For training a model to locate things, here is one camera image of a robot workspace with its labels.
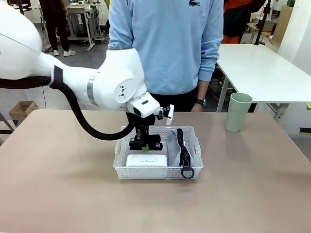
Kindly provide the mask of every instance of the green cup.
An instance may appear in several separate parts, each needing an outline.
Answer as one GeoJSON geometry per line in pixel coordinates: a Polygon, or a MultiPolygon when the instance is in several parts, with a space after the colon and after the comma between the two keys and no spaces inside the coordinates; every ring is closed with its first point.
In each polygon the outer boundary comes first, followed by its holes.
{"type": "Polygon", "coordinates": [[[229,110],[225,128],[231,132],[241,130],[246,114],[253,102],[253,98],[244,93],[233,93],[230,97],[229,110]]]}

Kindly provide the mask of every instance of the sneaker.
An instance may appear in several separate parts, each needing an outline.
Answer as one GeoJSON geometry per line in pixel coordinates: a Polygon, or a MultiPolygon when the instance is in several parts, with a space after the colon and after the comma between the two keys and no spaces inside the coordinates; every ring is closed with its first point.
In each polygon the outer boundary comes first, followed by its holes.
{"type": "Polygon", "coordinates": [[[69,51],[64,51],[64,57],[70,57],[76,55],[75,51],[69,50],[69,51]]]}
{"type": "Polygon", "coordinates": [[[54,52],[54,56],[59,56],[58,50],[54,50],[53,52],[54,52]]]}

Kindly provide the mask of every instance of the gray pouch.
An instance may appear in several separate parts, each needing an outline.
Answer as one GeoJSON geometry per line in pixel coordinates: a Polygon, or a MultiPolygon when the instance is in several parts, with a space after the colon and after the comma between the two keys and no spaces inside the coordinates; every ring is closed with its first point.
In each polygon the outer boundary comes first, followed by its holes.
{"type": "Polygon", "coordinates": [[[195,166],[194,159],[187,148],[188,143],[183,139],[182,129],[172,130],[167,137],[168,166],[181,166],[181,174],[185,179],[191,179],[194,171],[191,166],[195,166]],[[191,177],[185,177],[183,171],[192,171],[191,177]]]}

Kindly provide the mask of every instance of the blue sweatshirt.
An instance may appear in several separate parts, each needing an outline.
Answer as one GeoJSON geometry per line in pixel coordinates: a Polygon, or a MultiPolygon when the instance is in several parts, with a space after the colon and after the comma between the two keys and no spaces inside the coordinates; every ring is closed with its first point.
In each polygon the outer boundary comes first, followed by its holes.
{"type": "Polygon", "coordinates": [[[211,79],[223,8],[223,0],[111,0],[109,46],[136,48],[150,93],[187,93],[211,79]]]}

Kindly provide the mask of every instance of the gray fabric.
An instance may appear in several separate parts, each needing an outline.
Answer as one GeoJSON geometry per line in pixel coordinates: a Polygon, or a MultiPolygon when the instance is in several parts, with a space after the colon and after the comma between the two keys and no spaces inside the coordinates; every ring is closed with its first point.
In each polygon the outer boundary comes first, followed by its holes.
{"type": "MultiPolygon", "coordinates": [[[[181,152],[181,148],[177,142],[177,130],[172,130],[168,137],[167,137],[167,151],[168,151],[168,166],[179,166],[179,162],[180,162],[180,152],[181,152]]],[[[186,144],[186,148],[188,150],[188,153],[190,155],[190,159],[191,159],[191,166],[195,166],[194,164],[194,159],[192,157],[192,155],[190,154],[190,150],[188,147],[188,143],[184,141],[184,144],[186,144]]]]}

